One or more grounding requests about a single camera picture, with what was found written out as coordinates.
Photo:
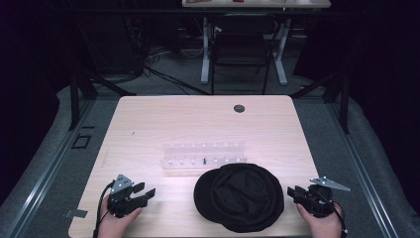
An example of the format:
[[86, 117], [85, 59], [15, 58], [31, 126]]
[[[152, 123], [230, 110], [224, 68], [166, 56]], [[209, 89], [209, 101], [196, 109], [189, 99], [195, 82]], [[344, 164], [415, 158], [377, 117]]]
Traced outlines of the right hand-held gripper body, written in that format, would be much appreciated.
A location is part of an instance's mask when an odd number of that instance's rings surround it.
[[350, 191], [345, 185], [337, 183], [327, 177], [312, 178], [304, 197], [308, 203], [305, 209], [317, 218], [327, 217], [336, 211], [333, 201], [333, 189]]

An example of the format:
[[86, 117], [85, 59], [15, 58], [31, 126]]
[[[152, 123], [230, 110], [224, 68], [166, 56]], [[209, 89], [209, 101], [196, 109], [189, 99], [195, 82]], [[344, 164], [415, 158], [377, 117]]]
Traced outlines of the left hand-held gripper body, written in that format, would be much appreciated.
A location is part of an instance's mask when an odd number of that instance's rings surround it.
[[122, 218], [137, 208], [147, 206], [148, 201], [141, 199], [140, 196], [131, 198], [133, 186], [136, 184], [124, 175], [117, 176], [111, 187], [107, 205], [108, 211], [112, 215]]

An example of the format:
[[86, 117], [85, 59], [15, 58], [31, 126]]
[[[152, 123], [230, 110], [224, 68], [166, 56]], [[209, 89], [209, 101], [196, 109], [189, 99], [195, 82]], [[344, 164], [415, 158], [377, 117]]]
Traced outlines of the black cap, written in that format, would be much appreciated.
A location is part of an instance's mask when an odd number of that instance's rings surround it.
[[205, 219], [237, 233], [263, 231], [284, 211], [279, 180], [255, 164], [230, 164], [204, 173], [193, 200]]

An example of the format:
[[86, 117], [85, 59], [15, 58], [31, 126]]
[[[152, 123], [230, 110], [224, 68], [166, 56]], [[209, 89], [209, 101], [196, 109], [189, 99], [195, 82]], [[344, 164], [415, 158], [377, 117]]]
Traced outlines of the person's right hand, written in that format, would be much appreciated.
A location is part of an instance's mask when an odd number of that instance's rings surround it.
[[301, 204], [296, 204], [300, 216], [308, 224], [312, 238], [341, 238], [343, 233], [342, 223], [336, 214], [317, 218], [310, 214]]

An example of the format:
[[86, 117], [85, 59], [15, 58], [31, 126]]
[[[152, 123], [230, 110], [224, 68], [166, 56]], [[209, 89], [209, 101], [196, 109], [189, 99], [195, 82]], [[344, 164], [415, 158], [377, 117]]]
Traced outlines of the person's left hand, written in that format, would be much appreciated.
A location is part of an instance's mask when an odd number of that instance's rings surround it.
[[105, 196], [100, 212], [100, 224], [97, 238], [123, 238], [126, 230], [142, 213], [141, 208], [137, 208], [130, 214], [118, 218], [108, 213], [108, 195]]

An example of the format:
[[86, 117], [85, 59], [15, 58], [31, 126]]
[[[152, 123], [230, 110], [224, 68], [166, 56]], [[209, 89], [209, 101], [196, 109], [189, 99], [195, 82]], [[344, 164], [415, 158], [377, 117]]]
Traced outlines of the grey tape piece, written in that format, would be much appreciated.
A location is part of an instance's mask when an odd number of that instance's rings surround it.
[[69, 209], [64, 216], [66, 218], [74, 218], [74, 217], [78, 217], [78, 218], [85, 218], [87, 215], [87, 211], [86, 210], [80, 210], [80, 209]]

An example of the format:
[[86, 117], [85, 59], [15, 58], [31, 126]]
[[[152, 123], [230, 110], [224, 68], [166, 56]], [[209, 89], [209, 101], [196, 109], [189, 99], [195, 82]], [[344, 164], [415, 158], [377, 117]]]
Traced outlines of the clear acrylic rack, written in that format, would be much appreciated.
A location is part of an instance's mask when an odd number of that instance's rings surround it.
[[240, 142], [178, 143], [163, 146], [164, 170], [207, 170], [245, 163], [245, 144]]

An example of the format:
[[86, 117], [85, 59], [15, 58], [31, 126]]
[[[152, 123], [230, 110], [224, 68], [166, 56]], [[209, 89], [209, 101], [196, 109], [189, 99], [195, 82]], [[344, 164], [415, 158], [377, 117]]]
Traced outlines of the black metal stand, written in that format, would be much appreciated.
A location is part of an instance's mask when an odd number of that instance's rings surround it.
[[342, 130], [346, 134], [349, 134], [348, 113], [350, 101], [350, 78], [347, 76], [345, 71], [339, 70], [337, 72], [333, 72], [330, 75], [290, 94], [290, 97], [293, 99], [300, 98], [325, 83], [327, 83], [327, 88], [325, 89], [322, 99], [325, 103], [334, 103], [338, 96], [340, 96], [339, 124]]
[[73, 130], [80, 120], [79, 93], [82, 93], [87, 100], [95, 100], [97, 98], [98, 92], [93, 85], [94, 82], [105, 86], [120, 96], [134, 96], [134, 93], [115, 85], [97, 73], [89, 70], [77, 70], [71, 77], [69, 85], [71, 109], [70, 130]]

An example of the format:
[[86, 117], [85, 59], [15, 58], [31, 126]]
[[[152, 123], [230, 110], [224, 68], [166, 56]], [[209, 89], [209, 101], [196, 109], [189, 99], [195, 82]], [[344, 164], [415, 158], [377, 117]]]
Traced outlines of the black chair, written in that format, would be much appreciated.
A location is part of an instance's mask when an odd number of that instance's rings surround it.
[[265, 73], [262, 94], [265, 94], [270, 71], [273, 44], [279, 32], [276, 18], [270, 14], [226, 14], [212, 24], [210, 51], [211, 93], [215, 93], [215, 70], [221, 67], [255, 67]]

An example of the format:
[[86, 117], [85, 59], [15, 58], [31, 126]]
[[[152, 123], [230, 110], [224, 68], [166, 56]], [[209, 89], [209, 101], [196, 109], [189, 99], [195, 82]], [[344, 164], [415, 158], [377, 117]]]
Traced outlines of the aluminium floor rail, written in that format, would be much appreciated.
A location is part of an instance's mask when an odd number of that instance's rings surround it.
[[339, 120], [339, 110], [334, 104], [329, 103], [326, 104], [326, 108], [350, 154], [350, 163], [352, 165], [353, 171], [365, 195], [368, 206], [370, 207], [370, 210], [382, 233], [382, 236], [384, 238], [400, 238], [381, 198], [377, 193], [377, 190], [375, 189], [370, 179], [362, 157], [359, 154], [351, 135], [347, 134], [341, 126]]
[[19, 212], [16, 214], [15, 219], [10, 225], [6, 233], [6, 238], [20, 238], [22, 234], [27, 230], [30, 222], [37, 213], [41, 203], [47, 195], [53, 181], [60, 170], [65, 154], [70, 148], [70, 144], [75, 142], [78, 138], [78, 131], [81, 129], [81, 124], [86, 120], [95, 102], [87, 100], [81, 106], [79, 110], [79, 119], [72, 126], [71, 130], [65, 130], [64, 137], [59, 141], [59, 146], [53, 153], [53, 158], [47, 162], [40, 174], [39, 178], [36, 179], [31, 192], [26, 196], [25, 202], [22, 204]]

